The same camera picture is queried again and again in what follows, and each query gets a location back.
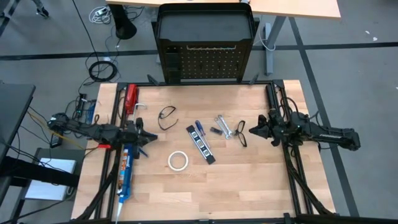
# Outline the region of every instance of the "spanner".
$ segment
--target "spanner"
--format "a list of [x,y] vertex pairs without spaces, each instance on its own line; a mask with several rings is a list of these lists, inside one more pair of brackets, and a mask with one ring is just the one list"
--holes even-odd
[[215,118],[214,121],[216,121],[216,123],[221,128],[221,130],[223,130],[223,132],[225,134],[225,138],[228,140],[231,136],[228,134],[227,130],[225,130],[223,123],[218,118]]
[[232,131],[229,129],[228,125],[226,124],[223,115],[218,115],[218,119],[220,119],[223,122],[226,130],[228,131],[228,135],[232,136]]

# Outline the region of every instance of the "gray floor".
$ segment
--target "gray floor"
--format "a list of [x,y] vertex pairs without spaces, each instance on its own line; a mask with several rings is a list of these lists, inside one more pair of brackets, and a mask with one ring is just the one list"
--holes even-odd
[[[70,0],[43,0],[50,19],[35,15],[31,1],[21,1],[0,37],[1,55],[62,54],[91,52],[91,46],[83,26]],[[90,24],[88,13],[104,1],[76,1],[94,45],[99,51],[106,51],[105,39],[111,34],[111,25]],[[398,2],[393,0],[351,0],[339,1],[342,20],[297,18],[298,28],[304,44],[347,44],[398,41],[396,21]],[[156,49],[149,23],[150,13],[134,21],[137,35],[122,40],[119,50]],[[272,22],[273,16],[264,16],[262,24]],[[118,40],[111,38],[108,47],[115,50]],[[295,45],[295,39],[288,21],[284,24],[277,45]],[[357,152],[340,150],[354,197],[361,216],[398,218],[398,174],[396,158],[398,133],[395,116],[398,106],[398,58],[397,48],[308,50],[313,72],[321,91],[323,101],[333,126],[353,127],[361,137],[362,148]],[[31,83],[37,89],[32,106],[44,116],[63,111],[74,99],[80,83],[87,77],[86,58],[53,60],[0,61],[0,80],[6,83]],[[160,67],[154,63],[155,55],[118,57],[122,82],[144,82],[146,74],[162,80]],[[264,71],[263,52],[251,53],[245,79]],[[299,79],[310,113],[317,110],[312,89],[297,50],[275,52],[275,74],[261,79]],[[84,87],[88,98],[96,98],[98,85]],[[39,133],[40,129],[29,119],[22,123]],[[35,148],[45,143],[31,136],[23,129],[21,149],[34,153]],[[331,154],[322,152],[322,158],[332,191],[337,212],[347,215],[348,211],[341,192]],[[19,192],[12,188],[6,203],[13,204]],[[50,205],[53,202],[29,201],[22,214]],[[69,219],[73,203],[65,202],[42,213],[23,219],[29,224],[65,222]],[[0,220],[9,218],[10,210],[3,205]]]

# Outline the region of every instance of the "wooden tabletop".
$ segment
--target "wooden tabletop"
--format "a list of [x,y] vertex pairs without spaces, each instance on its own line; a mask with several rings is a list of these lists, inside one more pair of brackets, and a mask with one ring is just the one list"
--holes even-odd
[[[106,0],[108,4],[159,7],[166,3],[231,3],[238,0]],[[339,19],[337,0],[251,0],[254,14]]]
[[[285,81],[285,88],[287,96],[306,113],[300,82]],[[111,117],[115,92],[116,84],[100,87],[95,114],[100,115],[102,122]],[[283,217],[285,212],[294,216],[281,147],[273,147],[270,139],[248,132],[256,126],[259,114],[267,114],[264,85],[140,87],[139,102],[147,109],[140,107],[136,115],[143,118],[144,129],[159,138],[144,147],[149,158],[142,156],[134,161],[132,196],[124,203],[119,220],[275,218]],[[167,126],[177,119],[178,122],[162,131],[157,116],[170,105],[177,110],[161,124]],[[231,129],[236,129],[239,121],[246,121],[243,133],[248,147],[242,147],[237,138],[226,140],[209,132],[211,127],[218,128],[214,118],[219,114]],[[216,159],[212,165],[207,164],[185,129],[197,119],[207,133]],[[185,152],[189,158],[188,167],[181,172],[172,171],[167,165],[169,155],[176,150]],[[308,186],[327,209],[334,211],[317,144],[306,142],[300,152]],[[85,159],[72,218],[79,216],[94,197],[103,157],[104,151],[97,150]],[[172,162],[182,161],[176,158]],[[301,190],[299,196],[303,202]],[[104,200],[104,211],[107,204]]]

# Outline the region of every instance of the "tape roll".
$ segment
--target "tape roll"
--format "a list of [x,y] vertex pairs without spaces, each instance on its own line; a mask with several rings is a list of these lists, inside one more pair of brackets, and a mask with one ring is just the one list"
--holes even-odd
[[[176,155],[176,154],[182,154],[182,155],[185,157],[185,164],[184,164],[184,166],[181,167],[181,168],[175,168],[175,167],[172,166],[171,160],[172,160],[173,156]],[[177,172],[183,171],[183,170],[185,170],[185,168],[187,168],[187,166],[188,166],[188,156],[187,156],[186,153],[183,152],[183,151],[175,151],[175,152],[173,152],[173,153],[171,153],[171,154],[169,155],[168,163],[169,163],[170,169],[172,169],[172,170],[174,170],[174,171],[177,171]]]

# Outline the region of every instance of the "black plastic crate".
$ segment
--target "black plastic crate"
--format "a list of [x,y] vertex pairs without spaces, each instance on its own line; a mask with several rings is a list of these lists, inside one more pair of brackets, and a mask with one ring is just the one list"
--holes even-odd
[[166,83],[236,78],[241,82],[256,26],[245,3],[181,3],[159,7],[155,39]]

